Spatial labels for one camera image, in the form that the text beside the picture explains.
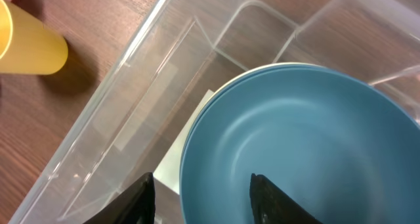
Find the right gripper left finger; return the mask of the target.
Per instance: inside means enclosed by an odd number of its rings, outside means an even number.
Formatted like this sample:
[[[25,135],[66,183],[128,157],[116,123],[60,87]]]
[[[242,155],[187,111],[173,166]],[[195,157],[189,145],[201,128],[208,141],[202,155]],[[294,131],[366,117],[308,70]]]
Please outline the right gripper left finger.
[[[153,173],[146,172],[83,224],[154,224],[155,198]]]

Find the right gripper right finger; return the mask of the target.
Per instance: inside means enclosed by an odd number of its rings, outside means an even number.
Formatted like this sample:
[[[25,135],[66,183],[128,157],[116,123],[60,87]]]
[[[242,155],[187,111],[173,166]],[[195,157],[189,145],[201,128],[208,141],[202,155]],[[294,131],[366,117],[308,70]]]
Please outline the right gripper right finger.
[[[249,197],[255,224],[322,224],[264,175],[251,174]]]

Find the clear plastic storage container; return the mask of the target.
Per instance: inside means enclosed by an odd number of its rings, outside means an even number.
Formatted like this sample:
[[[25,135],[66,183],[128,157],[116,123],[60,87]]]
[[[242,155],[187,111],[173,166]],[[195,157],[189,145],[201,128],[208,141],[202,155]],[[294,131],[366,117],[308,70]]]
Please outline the clear plastic storage container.
[[[157,0],[12,223],[83,223],[157,168],[207,90],[304,62],[382,91],[419,119],[419,0]],[[156,223],[182,223],[155,178]]]

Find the yellow cup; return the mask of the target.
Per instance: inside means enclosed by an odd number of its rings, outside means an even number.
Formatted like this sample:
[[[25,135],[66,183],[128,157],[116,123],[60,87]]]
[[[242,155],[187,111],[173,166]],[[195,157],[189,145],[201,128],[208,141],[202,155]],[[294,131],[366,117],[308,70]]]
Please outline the yellow cup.
[[[49,75],[68,59],[65,39],[15,4],[1,0],[1,73]]]

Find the cream white bowl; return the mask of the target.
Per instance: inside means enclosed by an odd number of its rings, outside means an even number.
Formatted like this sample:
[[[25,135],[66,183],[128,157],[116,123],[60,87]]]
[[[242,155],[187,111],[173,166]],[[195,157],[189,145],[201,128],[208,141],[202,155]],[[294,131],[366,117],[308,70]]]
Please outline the cream white bowl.
[[[271,70],[271,69],[275,69],[275,68],[296,68],[296,67],[326,69],[326,67],[324,67],[324,66],[319,66],[319,65],[315,65],[315,64],[309,64],[309,63],[302,63],[302,62],[273,63],[273,64],[264,65],[264,66],[259,66],[257,68],[252,69],[252,70],[248,70],[248,71],[232,78],[231,80],[227,81],[224,85],[220,86],[215,92],[213,92],[212,90],[209,89],[204,94],[204,97],[201,99],[201,101],[197,105],[196,109],[192,112],[190,118],[185,123],[181,132],[179,133],[179,135],[177,136],[177,138],[173,142],[173,145],[175,145],[175,143],[179,143],[181,145],[182,149],[185,149],[185,146],[187,145],[187,142],[188,142],[188,137],[190,135],[190,130],[193,127],[194,122],[196,121],[196,118],[200,115],[201,111],[205,108],[206,104],[209,101],[211,101],[211,99],[214,97],[214,94],[217,95],[219,93],[219,91],[223,91],[224,88],[229,87],[232,84],[235,84],[237,81],[242,80],[245,76],[254,74],[255,72],[258,73],[258,72],[261,72],[263,70]]]

